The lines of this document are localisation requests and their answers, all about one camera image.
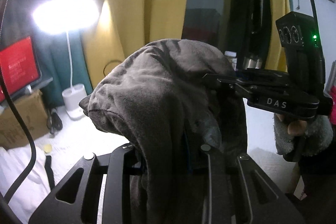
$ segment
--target pink cloth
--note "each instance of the pink cloth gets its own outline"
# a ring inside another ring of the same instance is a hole
[[[334,101],[333,109],[331,111],[329,119],[332,124],[336,124],[336,86],[332,86],[329,94]]]

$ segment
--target black bracket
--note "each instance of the black bracket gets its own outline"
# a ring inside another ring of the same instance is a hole
[[[237,158],[236,172],[228,171],[223,154],[204,144],[200,148],[206,169],[204,223],[304,224],[300,213],[263,170],[248,156]],[[130,175],[142,174],[130,144],[111,154],[81,158],[56,185],[29,220],[29,224],[96,223],[103,174],[107,174],[102,211],[103,224],[131,224]]]
[[[304,121],[316,115],[329,115],[333,105],[329,97],[318,98],[302,91],[286,72],[247,69],[230,75],[207,74],[203,83],[227,95],[234,93],[246,98],[251,107]]]

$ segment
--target lamp light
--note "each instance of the lamp light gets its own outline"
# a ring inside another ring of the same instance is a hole
[[[83,84],[73,86],[73,69],[69,41],[69,31],[87,28],[99,18],[97,5],[93,0],[50,0],[41,4],[33,12],[33,19],[37,26],[51,35],[67,35],[70,61],[70,87],[63,90],[62,96],[69,117],[80,119],[84,113],[79,102],[87,96]]]

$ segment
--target camera lens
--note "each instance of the camera lens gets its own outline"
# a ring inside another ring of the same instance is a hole
[[[290,33],[290,31],[289,31],[289,29],[287,27],[285,27],[283,29],[283,35],[284,35],[287,43],[290,44],[292,42],[292,40],[291,40],[291,33]]]
[[[284,41],[284,34],[283,34],[281,29],[279,29],[279,37],[280,37],[280,41],[283,42]]]
[[[297,29],[296,29],[295,26],[292,26],[292,33],[293,33],[293,39],[294,39],[295,43],[298,43],[298,41],[299,41],[299,33],[298,33],[298,31],[297,31]]]

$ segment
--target teal curtain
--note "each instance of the teal curtain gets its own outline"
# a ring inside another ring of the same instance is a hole
[[[63,105],[62,91],[70,86],[70,62],[66,34],[48,35],[38,29],[32,19],[32,12],[47,0],[8,0],[4,12],[0,49],[31,36],[42,72],[42,79],[53,77],[53,81],[42,89],[48,107]],[[70,32],[73,61],[73,84],[85,85],[87,94],[92,86],[87,73],[83,49],[78,31]]]

